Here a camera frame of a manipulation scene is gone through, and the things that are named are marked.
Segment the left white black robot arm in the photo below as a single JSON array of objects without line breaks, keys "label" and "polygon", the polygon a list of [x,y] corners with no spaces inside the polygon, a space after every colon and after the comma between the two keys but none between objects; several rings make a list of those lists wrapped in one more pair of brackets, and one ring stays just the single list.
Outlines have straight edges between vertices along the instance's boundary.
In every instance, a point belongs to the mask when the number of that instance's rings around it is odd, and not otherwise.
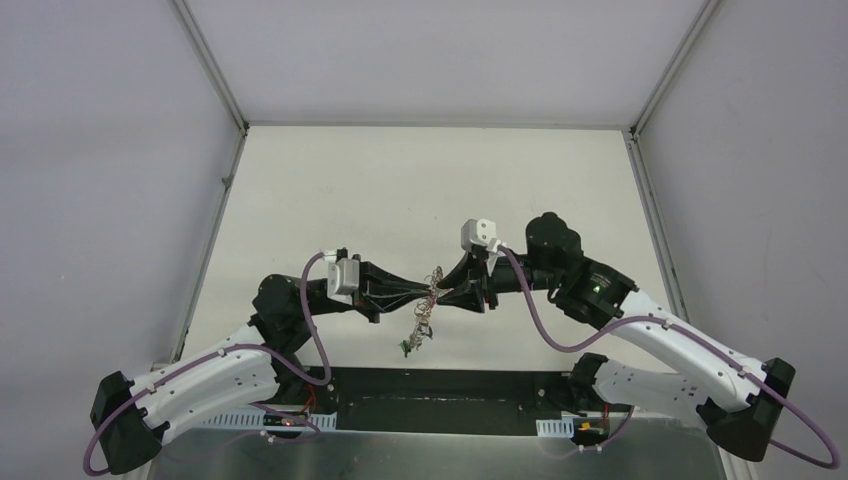
[{"label": "left white black robot arm", "polygon": [[275,398],[297,402],[305,385],[327,386],[332,367],[314,318],[381,315],[427,297],[431,288],[391,274],[345,249],[314,254],[297,276],[263,279],[250,320],[199,354],[98,386],[83,455],[90,477],[122,475],[155,458],[185,431],[220,413]]}]

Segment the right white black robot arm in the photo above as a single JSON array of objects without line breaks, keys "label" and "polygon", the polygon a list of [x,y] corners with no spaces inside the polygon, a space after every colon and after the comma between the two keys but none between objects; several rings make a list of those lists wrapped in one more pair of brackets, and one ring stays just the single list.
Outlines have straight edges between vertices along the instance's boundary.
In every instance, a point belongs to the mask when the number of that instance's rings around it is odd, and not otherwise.
[{"label": "right white black robot arm", "polygon": [[462,226],[462,260],[440,282],[441,304],[483,313],[501,294],[545,291],[565,316],[644,350],[665,372],[638,369],[593,354],[580,343],[567,376],[569,400],[583,410],[599,403],[641,407],[707,434],[718,447],[759,462],[772,443],[795,376],[788,362],[732,350],[685,323],[611,266],[586,256],[580,235],[555,213],[532,219],[526,250],[517,254],[495,224]]}]

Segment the metal disc keyring holder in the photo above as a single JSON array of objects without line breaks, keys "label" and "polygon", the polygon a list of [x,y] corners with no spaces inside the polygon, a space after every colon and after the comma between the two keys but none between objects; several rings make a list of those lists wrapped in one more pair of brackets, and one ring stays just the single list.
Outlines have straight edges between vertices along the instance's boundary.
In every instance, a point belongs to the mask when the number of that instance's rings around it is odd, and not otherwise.
[{"label": "metal disc keyring holder", "polygon": [[444,271],[441,266],[437,266],[426,278],[425,282],[430,285],[429,293],[425,298],[419,299],[414,307],[415,323],[414,327],[406,340],[411,344],[412,351],[417,351],[427,339],[433,338],[433,328],[431,325],[432,312],[435,308],[436,300],[445,293],[437,287],[437,283],[444,277]]}]

